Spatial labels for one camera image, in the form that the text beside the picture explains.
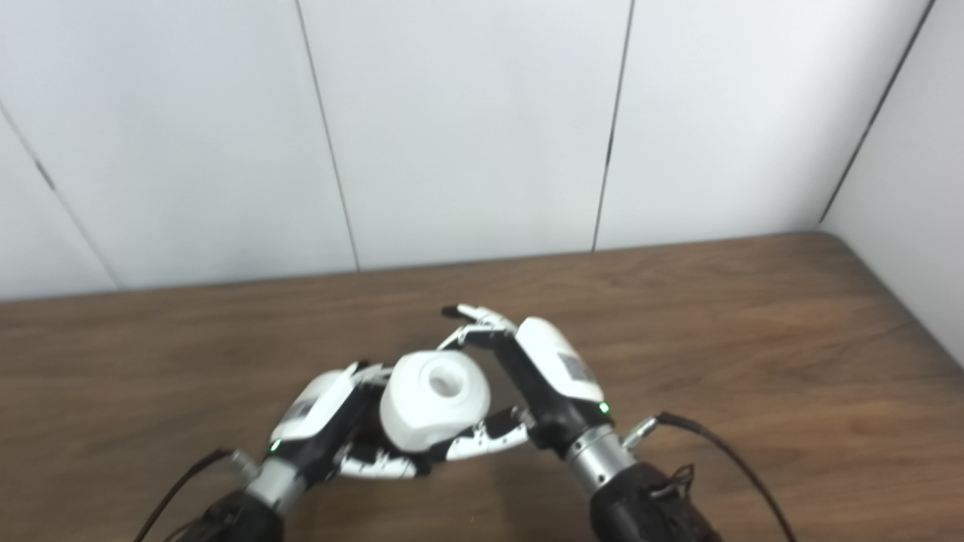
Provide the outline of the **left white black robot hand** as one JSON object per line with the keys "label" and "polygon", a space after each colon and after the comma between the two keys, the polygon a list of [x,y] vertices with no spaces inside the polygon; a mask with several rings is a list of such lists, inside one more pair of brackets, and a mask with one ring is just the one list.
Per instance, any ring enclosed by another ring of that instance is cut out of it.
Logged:
{"label": "left white black robot hand", "polygon": [[266,458],[296,470],[307,488],[337,476],[426,477],[426,454],[389,442],[378,411],[393,368],[355,361],[310,381],[272,431]]}

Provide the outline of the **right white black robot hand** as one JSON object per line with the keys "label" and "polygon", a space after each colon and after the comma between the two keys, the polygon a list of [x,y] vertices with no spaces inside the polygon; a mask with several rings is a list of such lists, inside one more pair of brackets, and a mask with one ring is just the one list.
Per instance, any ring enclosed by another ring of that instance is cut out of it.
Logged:
{"label": "right white black robot hand", "polygon": [[441,350],[469,346],[493,353],[526,401],[527,432],[538,449],[564,457],[578,438],[612,425],[605,392],[588,364],[561,330],[547,319],[526,317],[517,324],[485,306],[444,306],[441,314],[462,320]]}

